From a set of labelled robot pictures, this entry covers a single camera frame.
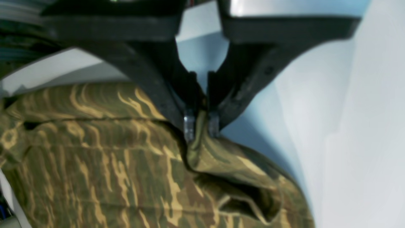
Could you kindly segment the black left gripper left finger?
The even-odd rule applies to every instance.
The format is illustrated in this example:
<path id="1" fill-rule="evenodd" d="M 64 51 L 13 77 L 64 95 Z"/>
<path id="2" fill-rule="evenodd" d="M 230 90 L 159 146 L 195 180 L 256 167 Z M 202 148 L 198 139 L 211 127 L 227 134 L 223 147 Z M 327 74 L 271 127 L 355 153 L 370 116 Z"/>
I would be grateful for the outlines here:
<path id="1" fill-rule="evenodd" d="M 146 93 L 187 142 L 195 139 L 200 88 L 178 56 L 178 16 L 52 15 L 50 34 L 114 66 Z"/>

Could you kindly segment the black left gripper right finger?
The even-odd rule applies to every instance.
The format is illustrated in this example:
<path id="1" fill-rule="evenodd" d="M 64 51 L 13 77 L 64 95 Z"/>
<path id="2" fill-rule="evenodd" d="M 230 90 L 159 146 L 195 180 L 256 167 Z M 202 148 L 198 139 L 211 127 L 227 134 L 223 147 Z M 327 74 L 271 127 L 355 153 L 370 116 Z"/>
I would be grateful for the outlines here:
<path id="1" fill-rule="evenodd" d="M 208 73 L 208 132 L 218 137 L 294 59 L 323 43 L 351 38 L 360 17 L 222 17 L 225 60 Z"/>

